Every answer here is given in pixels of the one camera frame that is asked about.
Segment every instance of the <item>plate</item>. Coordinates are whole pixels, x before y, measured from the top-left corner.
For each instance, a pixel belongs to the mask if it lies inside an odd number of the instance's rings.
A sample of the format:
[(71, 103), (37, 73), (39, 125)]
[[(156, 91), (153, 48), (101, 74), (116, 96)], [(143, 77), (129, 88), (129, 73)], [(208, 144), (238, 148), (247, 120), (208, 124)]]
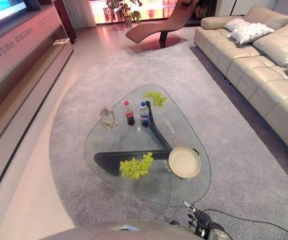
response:
[(174, 174), (183, 179), (196, 177), (201, 168), (197, 153), (186, 146), (174, 148), (169, 154), (168, 164)]

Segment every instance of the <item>sofa armrest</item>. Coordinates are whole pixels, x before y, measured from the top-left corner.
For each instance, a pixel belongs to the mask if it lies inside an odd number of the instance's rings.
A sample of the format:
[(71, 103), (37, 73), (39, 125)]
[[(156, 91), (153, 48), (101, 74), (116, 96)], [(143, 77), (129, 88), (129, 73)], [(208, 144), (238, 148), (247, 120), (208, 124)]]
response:
[(222, 29), (226, 23), (233, 19), (243, 19), (243, 16), (211, 16), (202, 19), (201, 26), (204, 29)]

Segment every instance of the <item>grape bunch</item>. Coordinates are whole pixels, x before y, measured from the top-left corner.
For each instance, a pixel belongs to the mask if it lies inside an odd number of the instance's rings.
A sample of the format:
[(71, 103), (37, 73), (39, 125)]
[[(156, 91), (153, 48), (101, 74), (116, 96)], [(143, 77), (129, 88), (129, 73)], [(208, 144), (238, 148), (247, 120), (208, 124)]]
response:
[(128, 177), (132, 179), (139, 179), (140, 176), (143, 176), (148, 173), (148, 168), (152, 165), (153, 153), (148, 152), (143, 155), (143, 160), (133, 159), (131, 161), (121, 161), (120, 170), (122, 171), (122, 177)]
[(164, 101), (166, 101), (166, 97), (162, 95), (161, 92), (158, 91), (149, 91), (145, 94), (146, 98), (153, 98), (153, 103), (155, 106), (160, 108), (164, 107)]

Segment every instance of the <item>bottle label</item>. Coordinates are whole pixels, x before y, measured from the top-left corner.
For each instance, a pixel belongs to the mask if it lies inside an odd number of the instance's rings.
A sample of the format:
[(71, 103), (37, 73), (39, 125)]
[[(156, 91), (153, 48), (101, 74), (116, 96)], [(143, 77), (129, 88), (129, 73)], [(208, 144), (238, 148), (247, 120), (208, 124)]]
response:
[(131, 112), (126, 112), (126, 113), (125, 113), (125, 116), (126, 116), (127, 118), (131, 118), (132, 116), (134, 116), (133, 111), (131, 111)]
[(148, 117), (147, 116), (140, 116), (142, 119), (142, 123), (147, 123), (148, 122)]

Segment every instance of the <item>glass coffee table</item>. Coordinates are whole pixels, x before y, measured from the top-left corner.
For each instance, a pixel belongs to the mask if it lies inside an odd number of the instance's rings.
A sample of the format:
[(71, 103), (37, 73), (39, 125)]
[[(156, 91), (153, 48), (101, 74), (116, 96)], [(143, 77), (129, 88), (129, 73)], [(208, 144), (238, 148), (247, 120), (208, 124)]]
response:
[[(151, 98), (144, 97), (147, 92), (160, 92), (166, 96), (163, 107), (155, 106)], [(133, 107), (134, 126), (127, 124), (124, 101), (129, 101)], [(139, 108), (142, 101), (151, 103), (153, 121), (149, 127), (141, 125)], [(183, 206), (183, 201), (194, 203), (206, 194), (211, 181), (207, 153), (183, 113), (163, 88), (153, 84), (141, 86), (112, 109), (119, 125), (105, 131), (97, 123), (85, 142), (85, 159), (92, 171), (121, 191), (164, 206)], [(180, 146), (198, 151), (201, 169), (194, 178), (180, 178), (169, 168), (169, 153)], [(142, 155), (147, 152), (152, 152), (154, 158), (147, 175), (140, 179), (121, 176), (120, 161), (133, 157), (142, 160)]]

